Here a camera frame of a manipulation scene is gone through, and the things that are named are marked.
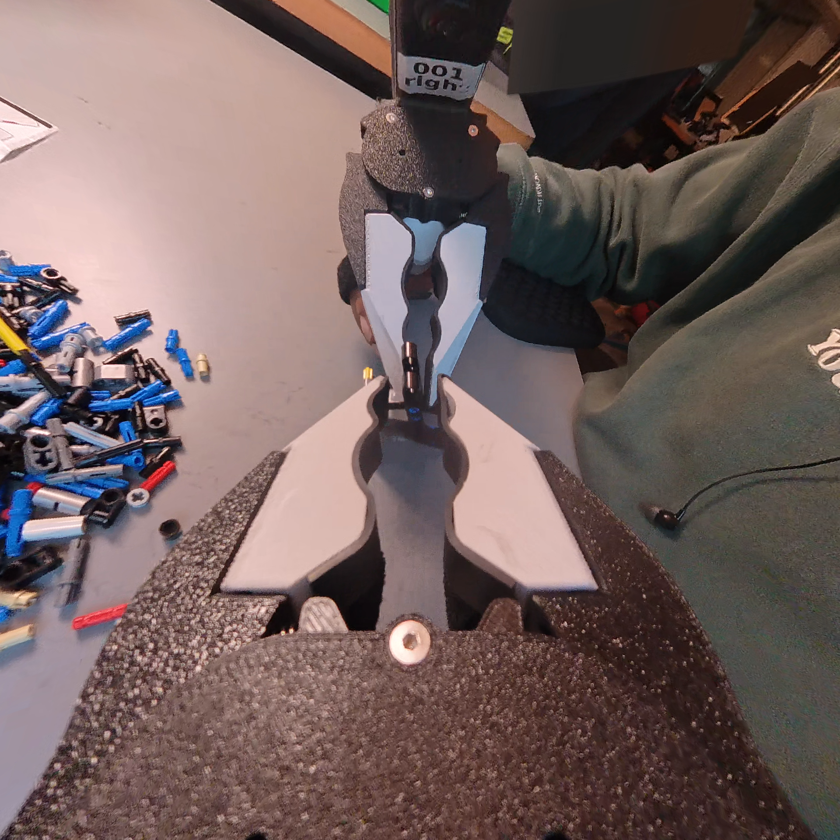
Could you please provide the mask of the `clear sticker sheet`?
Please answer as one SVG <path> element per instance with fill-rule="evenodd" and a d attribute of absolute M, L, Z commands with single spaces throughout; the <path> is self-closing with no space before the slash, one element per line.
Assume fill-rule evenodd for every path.
<path fill-rule="evenodd" d="M 55 125 L 1 98 L 1 161 L 26 151 L 57 131 Z"/>

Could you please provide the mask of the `pile of small building bricks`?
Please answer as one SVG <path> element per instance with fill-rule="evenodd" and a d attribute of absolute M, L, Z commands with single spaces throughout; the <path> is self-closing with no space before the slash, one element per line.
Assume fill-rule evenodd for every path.
<path fill-rule="evenodd" d="M 117 280 L 2 251 L 3 683 L 109 632 L 172 541 L 206 342 L 189 293 Z"/>

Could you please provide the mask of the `grey desk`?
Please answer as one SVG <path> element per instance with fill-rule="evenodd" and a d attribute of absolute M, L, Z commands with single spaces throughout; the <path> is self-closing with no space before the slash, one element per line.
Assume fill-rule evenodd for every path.
<path fill-rule="evenodd" d="M 340 300 L 344 156 L 374 103 L 212 2 L 2 2 L 2 96 L 58 132 L 2 163 L 2 247 L 80 289 L 71 322 L 102 335 L 150 309 L 211 379 L 169 364 L 178 470 L 97 532 L 79 603 L 56 577 L 2 652 L 2 828 L 45 771 L 113 624 L 188 530 L 273 449 L 362 384 L 376 358 Z"/>

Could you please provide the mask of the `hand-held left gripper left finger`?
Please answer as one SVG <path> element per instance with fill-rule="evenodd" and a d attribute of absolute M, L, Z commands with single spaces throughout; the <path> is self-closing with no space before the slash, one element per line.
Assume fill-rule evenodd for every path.
<path fill-rule="evenodd" d="M 368 484 L 389 393 L 387 381 L 364 385 L 282 450 L 221 592 L 285 595 L 294 613 L 326 596 L 348 627 L 376 626 L 385 560 Z"/>

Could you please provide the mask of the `wood-edged table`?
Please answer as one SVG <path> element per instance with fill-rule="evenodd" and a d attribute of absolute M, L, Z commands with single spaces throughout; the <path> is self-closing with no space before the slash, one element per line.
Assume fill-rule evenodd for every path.
<path fill-rule="evenodd" d="M 392 56 L 386 13 L 364 1 L 216 1 L 249 25 L 289 47 L 371 98 L 389 98 Z M 508 77 L 489 63 L 471 103 L 503 143 L 528 149 L 529 116 Z"/>

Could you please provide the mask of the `black earphone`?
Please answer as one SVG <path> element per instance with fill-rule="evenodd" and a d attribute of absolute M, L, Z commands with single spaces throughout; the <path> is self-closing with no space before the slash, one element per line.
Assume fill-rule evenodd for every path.
<path fill-rule="evenodd" d="M 685 517 L 688 509 L 698 501 L 702 496 L 707 494 L 708 492 L 724 485 L 734 480 L 740 480 L 745 478 L 750 478 L 753 476 L 764 476 L 769 474 L 783 474 L 789 472 L 796 472 L 796 471 L 803 471 L 806 469 L 814 469 L 823 466 L 833 465 L 839 462 L 839 456 L 833 456 L 830 458 L 821 458 L 818 460 L 812 460 L 805 463 L 800 464 L 793 464 L 793 465 L 779 465 L 779 466 L 771 466 L 771 467 L 762 467 L 759 469 L 752 469 L 748 471 L 743 471 L 740 473 L 732 474 L 729 476 L 724 476 L 722 478 L 716 479 L 705 486 L 699 488 L 695 493 L 692 494 L 684 504 L 677 509 L 676 511 L 672 511 L 666 509 L 664 507 L 656 506 L 651 503 L 644 503 L 641 505 L 641 510 L 645 515 L 646 519 L 654 524 L 656 527 L 668 531 L 675 531 L 681 525 L 683 518 Z"/>

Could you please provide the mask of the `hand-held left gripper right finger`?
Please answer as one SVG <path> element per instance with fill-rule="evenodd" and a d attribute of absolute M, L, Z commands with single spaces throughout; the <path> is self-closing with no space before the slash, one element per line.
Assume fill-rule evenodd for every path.
<path fill-rule="evenodd" d="M 507 597 L 594 592 L 597 579 L 548 468 L 563 467 L 453 383 L 439 379 L 444 466 L 455 483 L 445 522 L 448 624 L 478 624 Z"/>

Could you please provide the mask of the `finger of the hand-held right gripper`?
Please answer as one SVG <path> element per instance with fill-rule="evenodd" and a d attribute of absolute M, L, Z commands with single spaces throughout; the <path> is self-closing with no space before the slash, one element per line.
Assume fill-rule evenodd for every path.
<path fill-rule="evenodd" d="M 421 257 L 442 271 L 436 297 L 421 301 L 421 373 L 425 397 L 437 396 L 440 375 L 451 375 L 478 317 L 487 229 L 460 223 L 421 223 Z"/>
<path fill-rule="evenodd" d="M 407 302 L 403 281 L 413 262 L 413 246 L 412 232 L 395 215 L 365 215 L 363 302 L 393 403 L 404 401 L 402 346 Z"/>

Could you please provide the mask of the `person's right forearm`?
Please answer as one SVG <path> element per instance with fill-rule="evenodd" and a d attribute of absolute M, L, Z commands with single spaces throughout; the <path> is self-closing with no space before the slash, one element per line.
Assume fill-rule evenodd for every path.
<path fill-rule="evenodd" d="M 499 148 L 513 211 L 510 259 L 621 303 L 676 297 L 695 280 L 723 299 L 772 268 L 838 315 L 838 90 L 767 133 L 649 172 L 576 171 Z"/>

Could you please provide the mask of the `person's right hand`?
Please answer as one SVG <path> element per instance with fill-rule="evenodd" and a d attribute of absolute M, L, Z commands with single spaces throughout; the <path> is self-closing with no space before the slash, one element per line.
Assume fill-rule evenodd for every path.
<path fill-rule="evenodd" d="M 371 322 L 364 307 L 361 291 L 358 289 L 354 290 L 350 294 L 350 309 L 366 343 L 370 346 L 375 346 L 375 336 L 371 327 Z"/>

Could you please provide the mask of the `person's torso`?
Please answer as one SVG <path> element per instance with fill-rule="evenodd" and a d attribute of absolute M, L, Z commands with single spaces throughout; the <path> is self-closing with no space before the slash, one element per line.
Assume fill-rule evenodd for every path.
<path fill-rule="evenodd" d="M 838 390 L 809 345 L 838 328 L 838 251 L 796 248 L 751 288 L 592 374 L 576 446 L 589 485 L 674 576 L 768 765 L 820 838 L 838 838 Z"/>

